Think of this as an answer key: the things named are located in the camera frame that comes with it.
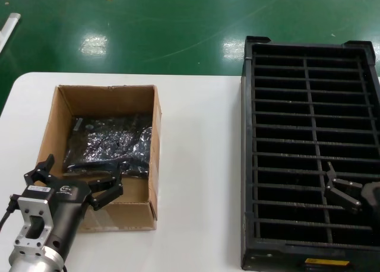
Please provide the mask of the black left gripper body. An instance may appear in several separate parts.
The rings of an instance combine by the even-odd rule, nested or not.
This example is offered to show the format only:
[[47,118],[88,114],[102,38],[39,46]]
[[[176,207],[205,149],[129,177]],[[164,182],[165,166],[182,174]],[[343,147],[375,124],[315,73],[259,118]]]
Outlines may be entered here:
[[45,245],[66,259],[88,209],[91,190],[84,181],[63,179],[52,181],[47,186],[53,189],[53,229]]

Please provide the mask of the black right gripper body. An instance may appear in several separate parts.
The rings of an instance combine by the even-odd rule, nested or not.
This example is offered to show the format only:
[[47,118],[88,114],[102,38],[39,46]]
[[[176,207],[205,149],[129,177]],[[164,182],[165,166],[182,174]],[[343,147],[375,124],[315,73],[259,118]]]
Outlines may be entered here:
[[361,191],[362,204],[368,211],[379,211],[379,182],[366,183]]

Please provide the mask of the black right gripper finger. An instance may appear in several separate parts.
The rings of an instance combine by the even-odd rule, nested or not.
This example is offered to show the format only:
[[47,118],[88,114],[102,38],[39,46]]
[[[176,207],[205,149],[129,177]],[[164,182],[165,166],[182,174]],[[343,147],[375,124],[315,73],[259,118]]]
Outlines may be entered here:
[[363,185],[357,182],[347,181],[337,177],[332,163],[328,162],[328,182],[325,187],[324,197],[352,214],[358,214],[362,203],[359,200]]

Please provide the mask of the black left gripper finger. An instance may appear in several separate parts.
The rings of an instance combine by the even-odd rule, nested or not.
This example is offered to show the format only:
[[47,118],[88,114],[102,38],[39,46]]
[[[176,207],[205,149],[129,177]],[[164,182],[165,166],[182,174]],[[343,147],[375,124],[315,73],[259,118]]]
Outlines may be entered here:
[[47,159],[42,162],[38,162],[36,167],[24,174],[24,179],[27,186],[41,186],[52,187],[56,182],[56,177],[50,174],[50,170],[53,167],[55,158],[53,154],[48,155]]
[[98,211],[123,195],[121,164],[115,163],[109,177],[87,183],[91,194],[88,199],[94,211]]

